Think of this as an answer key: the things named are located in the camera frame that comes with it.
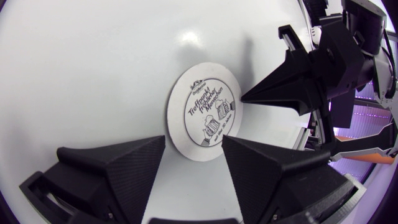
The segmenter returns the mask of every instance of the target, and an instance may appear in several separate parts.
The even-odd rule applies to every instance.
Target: beer mug illustration
[[[222,120],[225,118],[225,116],[229,112],[229,103],[226,101],[226,99],[225,99],[225,101],[217,100],[216,108],[217,108],[217,112],[218,112],[218,119]]]
[[[212,137],[220,127],[220,123],[217,122],[215,119],[213,119],[212,115],[207,115],[205,126],[206,126],[205,129],[206,134]]]

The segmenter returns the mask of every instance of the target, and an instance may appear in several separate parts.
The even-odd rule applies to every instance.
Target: logo
[[[190,88],[184,112],[185,129],[195,144],[214,146],[231,130],[235,116],[233,94],[218,79],[198,80]]]
[[[203,80],[197,80],[193,82],[193,85],[191,86],[191,93],[193,95],[199,93],[205,87],[205,85],[206,83],[203,82]]]

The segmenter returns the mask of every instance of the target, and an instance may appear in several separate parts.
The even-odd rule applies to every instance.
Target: white backdrop
[[[224,155],[194,162],[165,121],[178,77],[224,65],[242,92],[284,61],[277,28],[308,47],[296,1],[7,1],[0,13],[0,190],[21,223],[43,223],[18,186],[57,162],[60,146],[86,148],[166,135],[151,217],[241,220]],[[292,147],[308,115],[244,105],[238,137]]]

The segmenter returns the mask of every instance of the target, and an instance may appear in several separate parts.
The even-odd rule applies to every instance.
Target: purple light
[[[355,96],[355,98],[367,99],[367,100],[374,100],[373,98],[370,98],[370,97],[363,97],[363,96]]]
[[[370,117],[374,117],[374,118],[386,118],[389,119],[390,117],[388,116],[379,116],[376,114],[362,114],[362,113],[354,113],[355,115],[361,115],[361,116],[370,116]]]

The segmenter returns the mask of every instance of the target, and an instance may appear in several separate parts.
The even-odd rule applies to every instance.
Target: round coaster
[[[223,135],[235,136],[241,125],[241,89],[234,75],[217,63],[201,63],[177,81],[167,107],[167,125],[175,147],[194,161],[223,153]]]

